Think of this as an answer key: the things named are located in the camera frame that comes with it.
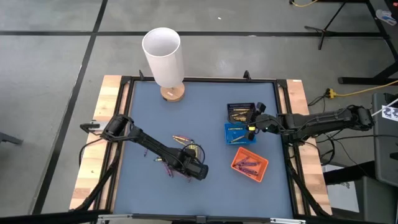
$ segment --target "blue table surface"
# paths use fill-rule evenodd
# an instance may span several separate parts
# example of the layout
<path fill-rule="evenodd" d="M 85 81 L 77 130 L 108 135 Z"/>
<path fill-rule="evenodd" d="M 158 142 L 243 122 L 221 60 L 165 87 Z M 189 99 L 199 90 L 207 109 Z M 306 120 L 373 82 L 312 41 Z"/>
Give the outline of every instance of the blue table surface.
<path fill-rule="evenodd" d="M 172 136 L 181 134 L 206 152 L 209 172 L 199 181 L 166 174 L 156 155 L 126 142 L 114 204 L 115 214 L 205 215 L 292 218 L 292 206 L 279 135 L 259 133 L 246 149 L 269 161 L 261 183 L 230 165 L 239 146 L 224 140 L 227 103 L 263 102 L 266 113 L 277 114 L 272 83 L 185 83 L 185 96 L 166 102 L 155 82 L 136 82 L 131 116 L 135 125 L 168 147 L 182 147 Z"/>

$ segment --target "orange tray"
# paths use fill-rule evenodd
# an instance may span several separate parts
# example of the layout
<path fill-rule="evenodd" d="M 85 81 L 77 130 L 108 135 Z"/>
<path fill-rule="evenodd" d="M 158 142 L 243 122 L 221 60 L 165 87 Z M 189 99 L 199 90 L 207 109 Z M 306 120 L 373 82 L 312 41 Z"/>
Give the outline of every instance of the orange tray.
<path fill-rule="evenodd" d="M 245 168 L 247 168 L 247 169 L 256 171 L 257 175 L 247 174 L 247 173 L 239 170 L 239 168 L 235 165 L 236 163 L 242 161 L 243 159 L 245 159 L 247 157 L 248 157 L 248 159 L 246 160 L 246 162 L 260 162 L 260 164 L 257 166 L 245 166 Z M 268 166 L 267 159 L 255 154 L 243 147 L 239 147 L 239 149 L 235 155 L 234 161 L 232 161 L 232 164 L 231 164 L 232 169 L 252 178 L 253 180 L 255 180 L 259 183 L 262 181 L 262 178 L 263 178 L 264 174 L 266 173 L 267 166 Z"/>

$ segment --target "tripod stand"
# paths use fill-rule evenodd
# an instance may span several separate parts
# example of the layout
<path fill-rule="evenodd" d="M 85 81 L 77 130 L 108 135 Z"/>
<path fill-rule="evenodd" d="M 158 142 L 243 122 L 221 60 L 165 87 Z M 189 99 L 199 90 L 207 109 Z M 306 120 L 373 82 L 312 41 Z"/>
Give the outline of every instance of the tripod stand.
<path fill-rule="evenodd" d="M 331 20 L 329 21 L 329 23 L 326 25 L 325 28 L 323 29 L 319 29 L 319 28 L 315 28 L 315 27 L 309 27 L 309 26 L 304 26 L 304 28 L 309 29 L 309 30 L 315 30 L 316 32 L 321 32 L 322 35 L 319 39 L 319 44 L 318 44 L 318 50 L 320 50 L 322 48 L 322 44 L 323 44 L 323 39 L 325 37 L 332 37 L 333 34 L 335 34 L 335 32 L 332 31 L 328 31 L 328 28 L 330 26 L 330 24 L 333 22 L 333 20 L 335 20 L 337 14 L 341 11 L 341 9 L 344 7 L 344 5 L 346 4 L 347 1 L 344 1 L 342 3 L 342 5 L 340 6 L 340 8 L 338 8 L 337 12 L 335 13 L 335 15 L 331 18 Z"/>

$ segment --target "lamp shade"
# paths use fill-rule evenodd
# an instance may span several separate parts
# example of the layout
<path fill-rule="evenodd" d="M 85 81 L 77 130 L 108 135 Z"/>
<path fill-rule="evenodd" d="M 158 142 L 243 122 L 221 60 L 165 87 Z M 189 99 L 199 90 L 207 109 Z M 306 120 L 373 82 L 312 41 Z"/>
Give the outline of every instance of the lamp shade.
<path fill-rule="evenodd" d="M 158 85 L 172 88 L 182 83 L 184 67 L 177 32 L 165 27 L 153 29 L 144 36 L 142 49 Z"/>

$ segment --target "white sticker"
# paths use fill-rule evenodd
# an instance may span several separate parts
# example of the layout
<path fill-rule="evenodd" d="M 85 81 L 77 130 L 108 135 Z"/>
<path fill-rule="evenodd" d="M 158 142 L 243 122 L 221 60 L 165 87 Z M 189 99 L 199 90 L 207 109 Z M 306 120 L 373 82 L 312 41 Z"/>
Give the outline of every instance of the white sticker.
<path fill-rule="evenodd" d="M 390 106 L 382 106 L 381 116 L 386 119 L 398 121 L 398 109 Z"/>

